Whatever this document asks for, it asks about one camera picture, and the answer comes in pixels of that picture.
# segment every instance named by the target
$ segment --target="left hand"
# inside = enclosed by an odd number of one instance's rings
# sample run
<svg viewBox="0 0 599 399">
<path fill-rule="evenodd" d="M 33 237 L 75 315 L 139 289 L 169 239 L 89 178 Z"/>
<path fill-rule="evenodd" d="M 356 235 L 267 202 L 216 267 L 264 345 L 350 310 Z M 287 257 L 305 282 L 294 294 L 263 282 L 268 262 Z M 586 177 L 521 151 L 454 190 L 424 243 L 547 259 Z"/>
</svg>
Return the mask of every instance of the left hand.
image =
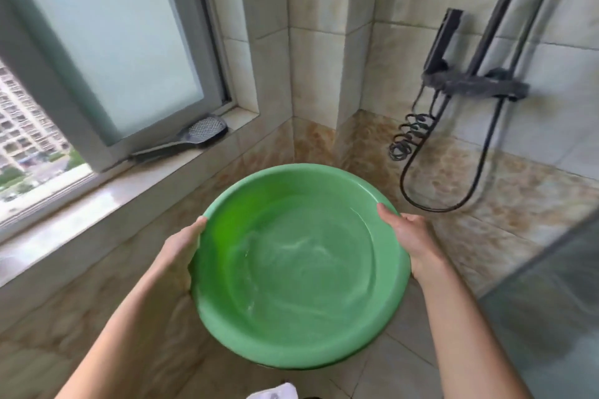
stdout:
<svg viewBox="0 0 599 399">
<path fill-rule="evenodd" d="M 187 267 L 196 251 L 198 237 L 206 228 L 207 222 L 208 218 L 200 216 L 190 226 L 168 237 L 147 274 L 158 275 L 174 283 L 182 292 L 187 292 L 191 286 L 191 276 Z"/>
</svg>

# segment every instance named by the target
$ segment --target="water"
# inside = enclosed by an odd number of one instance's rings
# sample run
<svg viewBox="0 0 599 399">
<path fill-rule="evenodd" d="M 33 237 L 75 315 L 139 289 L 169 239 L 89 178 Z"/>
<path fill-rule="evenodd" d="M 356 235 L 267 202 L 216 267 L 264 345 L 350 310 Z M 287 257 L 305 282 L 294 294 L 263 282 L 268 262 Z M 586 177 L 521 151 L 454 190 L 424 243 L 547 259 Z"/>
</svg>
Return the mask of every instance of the water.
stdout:
<svg viewBox="0 0 599 399">
<path fill-rule="evenodd" d="M 290 196 L 253 218 L 230 251 L 234 303 L 270 340 L 326 339 L 359 314 L 374 280 L 370 233 L 327 196 Z"/>
</svg>

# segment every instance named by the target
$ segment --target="frosted glass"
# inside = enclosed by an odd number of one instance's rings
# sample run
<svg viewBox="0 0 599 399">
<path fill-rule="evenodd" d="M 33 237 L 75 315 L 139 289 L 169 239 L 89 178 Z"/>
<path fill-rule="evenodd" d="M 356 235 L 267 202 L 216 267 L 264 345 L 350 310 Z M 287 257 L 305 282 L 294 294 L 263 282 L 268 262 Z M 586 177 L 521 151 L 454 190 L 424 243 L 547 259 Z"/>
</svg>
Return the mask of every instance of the frosted glass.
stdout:
<svg viewBox="0 0 599 399">
<path fill-rule="evenodd" d="M 107 142 L 203 98 L 170 0 L 16 2 Z"/>
</svg>

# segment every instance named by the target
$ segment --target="apartment building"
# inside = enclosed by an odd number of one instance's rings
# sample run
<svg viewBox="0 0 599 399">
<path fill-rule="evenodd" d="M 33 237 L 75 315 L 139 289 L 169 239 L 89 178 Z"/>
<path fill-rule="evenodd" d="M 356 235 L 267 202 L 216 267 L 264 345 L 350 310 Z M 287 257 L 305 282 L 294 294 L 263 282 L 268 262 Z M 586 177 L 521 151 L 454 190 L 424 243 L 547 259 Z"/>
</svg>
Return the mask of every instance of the apartment building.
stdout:
<svg viewBox="0 0 599 399">
<path fill-rule="evenodd" d="M 69 148 L 56 125 L 0 61 L 0 170 L 26 170 Z"/>
</svg>

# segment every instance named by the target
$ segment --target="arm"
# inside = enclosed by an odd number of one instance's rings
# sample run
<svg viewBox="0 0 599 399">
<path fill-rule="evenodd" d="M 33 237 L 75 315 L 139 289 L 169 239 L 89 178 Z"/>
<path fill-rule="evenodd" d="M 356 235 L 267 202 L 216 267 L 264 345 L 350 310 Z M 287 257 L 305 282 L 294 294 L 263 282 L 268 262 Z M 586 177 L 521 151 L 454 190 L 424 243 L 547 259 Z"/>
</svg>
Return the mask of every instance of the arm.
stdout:
<svg viewBox="0 0 599 399">
<path fill-rule="evenodd" d="M 410 254 L 412 273 L 424 293 L 446 399 L 531 399 L 424 217 L 397 216 L 382 204 L 378 213 Z"/>
<path fill-rule="evenodd" d="M 164 243 L 149 270 L 125 297 L 56 399 L 115 399 L 139 395 L 149 360 L 190 286 L 187 265 L 206 226 L 200 216 Z"/>
</svg>

